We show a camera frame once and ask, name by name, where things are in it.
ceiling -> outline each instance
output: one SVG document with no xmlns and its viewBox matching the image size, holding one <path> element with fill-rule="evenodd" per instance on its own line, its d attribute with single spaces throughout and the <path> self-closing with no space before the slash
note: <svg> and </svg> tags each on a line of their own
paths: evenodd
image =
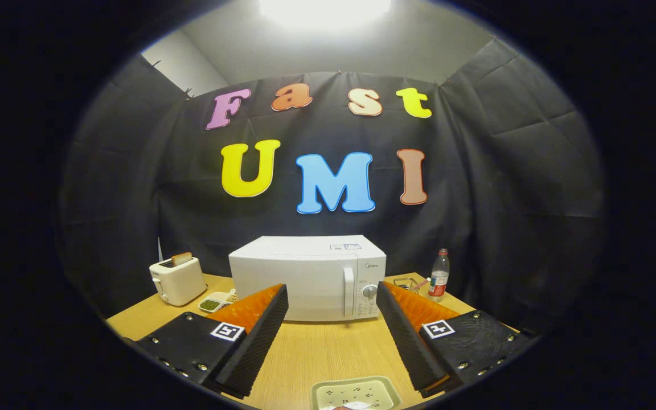
<svg viewBox="0 0 656 410">
<path fill-rule="evenodd" d="M 229 84 L 333 70 L 442 83 L 491 39 L 469 16 L 421 0 L 392 0 L 388 13 L 341 30 L 290 29 L 259 0 L 234 0 L 182 31 Z"/>
</svg>

ceiling light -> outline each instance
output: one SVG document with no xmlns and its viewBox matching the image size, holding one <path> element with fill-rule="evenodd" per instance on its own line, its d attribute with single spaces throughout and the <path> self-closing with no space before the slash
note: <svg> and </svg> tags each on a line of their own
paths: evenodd
<svg viewBox="0 0 656 410">
<path fill-rule="evenodd" d="M 391 0 L 260 0 L 263 15 L 288 28 L 348 28 L 385 14 Z"/>
</svg>

microwave dial knob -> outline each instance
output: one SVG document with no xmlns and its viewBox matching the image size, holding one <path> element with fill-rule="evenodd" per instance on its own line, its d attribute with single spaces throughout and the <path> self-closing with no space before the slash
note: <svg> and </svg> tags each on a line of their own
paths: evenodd
<svg viewBox="0 0 656 410">
<path fill-rule="evenodd" d="M 376 286 L 374 286 L 374 285 L 366 286 L 366 288 L 364 288 L 363 294 L 367 298 L 373 299 L 374 296 L 376 296 Z"/>
</svg>

microwave door handle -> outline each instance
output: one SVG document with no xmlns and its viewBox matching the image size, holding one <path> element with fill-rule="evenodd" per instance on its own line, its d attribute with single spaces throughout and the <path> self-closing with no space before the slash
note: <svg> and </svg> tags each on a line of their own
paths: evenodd
<svg viewBox="0 0 656 410">
<path fill-rule="evenodd" d="M 343 268 L 343 280 L 346 286 L 343 317 L 351 319 L 354 317 L 354 270 L 352 268 Z"/>
</svg>

pink letter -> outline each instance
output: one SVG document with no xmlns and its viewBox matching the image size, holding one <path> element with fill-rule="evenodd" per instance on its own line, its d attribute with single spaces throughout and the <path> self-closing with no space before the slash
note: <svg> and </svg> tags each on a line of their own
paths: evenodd
<svg viewBox="0 0 656 410">
<path fill-rule="evenodd" d="M 211 121 L 206 125 L 206 129 L 213 130 L 214 128 L 228 125 L 229 118 L 227 118 L 227 111 L 232 115 L 237 114 L 237 111 L 239 111 L 239 104 L 242 101 L 241 99 L 246 99 L 249 94 L 249 88 L 245 88 L 244 90 L 216 96 L 214 98 L 214 101 L 216 101 L 214 114 L 211 115 Z"/>
</svg>

